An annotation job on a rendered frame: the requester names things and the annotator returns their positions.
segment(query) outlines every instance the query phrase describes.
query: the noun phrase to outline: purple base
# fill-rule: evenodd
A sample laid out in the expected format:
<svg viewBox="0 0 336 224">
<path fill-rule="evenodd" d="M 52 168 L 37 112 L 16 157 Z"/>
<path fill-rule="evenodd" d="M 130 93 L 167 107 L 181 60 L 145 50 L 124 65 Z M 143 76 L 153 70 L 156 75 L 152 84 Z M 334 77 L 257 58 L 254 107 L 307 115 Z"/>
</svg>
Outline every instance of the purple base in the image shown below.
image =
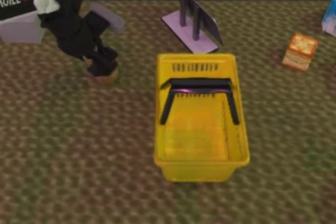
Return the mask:
<svg viewBox="0 0 336 224">
<path fill-rule="evenodd" d="M 98 3 L 92 3 L 89 7 L 90 11 L 98 14 L 110 23 L 110 28 L 116 34 L 121 34 L 124 30 L 125 21 L 122 17 L 112 12 L 110 9 Z"/>
<path fill-rule="evenodd" d="M 186 26 L 180 26 L 179 10 L 162 17 L 162 20 L 194 54 L 206 54 L 218 49 L 217 45 L 202 31 L 199 32 L 199 40 L 194 40 L 193 21 L 187 17 Z"/>
<path fill-rule="evenodd" d="M 3 42 L 39 44 L 44 33 L 45 29 L 40 27 L 40 20 L 35 13 L 0 24 L 0 38 Z"/>
</svg>

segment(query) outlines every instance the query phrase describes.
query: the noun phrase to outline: crate handle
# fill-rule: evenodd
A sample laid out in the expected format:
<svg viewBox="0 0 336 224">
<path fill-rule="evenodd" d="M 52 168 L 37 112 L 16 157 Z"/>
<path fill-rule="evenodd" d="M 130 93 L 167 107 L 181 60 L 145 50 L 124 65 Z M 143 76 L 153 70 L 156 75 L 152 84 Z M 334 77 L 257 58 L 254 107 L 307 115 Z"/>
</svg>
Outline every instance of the crate handle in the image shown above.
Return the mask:
<svg viewBox="0 0 336 224">
<path fill-rule="evenodd" d="M 235 125 L 239 124 L 237 108 L 232 92 L 232 82 L 229 78 L 170 78 L 164 82 L 160 89 L 166 89 L 170 85 L 169 93 L 161 114 L 160 124 L 167 122 L 177 93 L 215 94 L 226 93 L 231 117 Z"/>
</svg>

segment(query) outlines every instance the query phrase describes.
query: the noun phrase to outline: brown ground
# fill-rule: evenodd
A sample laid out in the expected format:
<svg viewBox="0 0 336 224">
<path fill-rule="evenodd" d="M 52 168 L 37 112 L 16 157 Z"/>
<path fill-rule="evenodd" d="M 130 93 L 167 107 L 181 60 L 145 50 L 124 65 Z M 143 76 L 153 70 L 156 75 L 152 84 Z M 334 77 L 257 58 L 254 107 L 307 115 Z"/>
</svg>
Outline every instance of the brown ground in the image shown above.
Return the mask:
<svg viewBox="0 0 336 224">
<path fill-rule="evenodd" d="M 173 2 L 103 2 L 127 21 L 105 41 L 101 87 L 47 33 L 0 44 L 0 223 L 336 223 L 336 39 L 327 2 L 204 2 L 236 55 L 251 164 L 226 183 L 172 184 L 153 163 L 155 57 L 187 52 L 160 21 Z M 306 73 L 281 65 L 294 32 L 319 40 Z"/>
</svg>

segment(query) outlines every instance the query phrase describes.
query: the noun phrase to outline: yellow crate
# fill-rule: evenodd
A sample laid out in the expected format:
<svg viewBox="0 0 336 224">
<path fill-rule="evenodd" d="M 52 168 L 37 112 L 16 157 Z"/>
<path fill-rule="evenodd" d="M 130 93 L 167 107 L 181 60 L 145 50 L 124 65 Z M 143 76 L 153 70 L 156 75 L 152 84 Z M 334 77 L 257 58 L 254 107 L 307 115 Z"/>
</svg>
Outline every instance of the yellow crate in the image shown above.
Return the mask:
<svg viewBox="0 0 336 224">
<path fill-rule="evenodd" d="M 157 57 L 154 160 L 173 182 L 221 182 L 249 163 L 235 57 L 229 54 L 164 54 Z M 230 78 L 239 124 L 225 93 L 177 94 L 160 124 L 170 78 Z"/>
</svg>

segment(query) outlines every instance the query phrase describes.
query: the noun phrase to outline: orange box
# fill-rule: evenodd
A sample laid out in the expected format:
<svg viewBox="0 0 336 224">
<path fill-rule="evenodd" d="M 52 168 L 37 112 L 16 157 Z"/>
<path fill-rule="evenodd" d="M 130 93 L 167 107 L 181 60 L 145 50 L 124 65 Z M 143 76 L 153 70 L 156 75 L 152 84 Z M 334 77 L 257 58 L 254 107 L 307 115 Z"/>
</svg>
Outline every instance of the orange box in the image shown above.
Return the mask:
<svg viewBox="0 0 336 224">
<path fill-rule="evenodd" d="M 305 35 L 295 33 L 286 50 L 282 64 L 307 71 L 319 42 Z"/>
</svg>

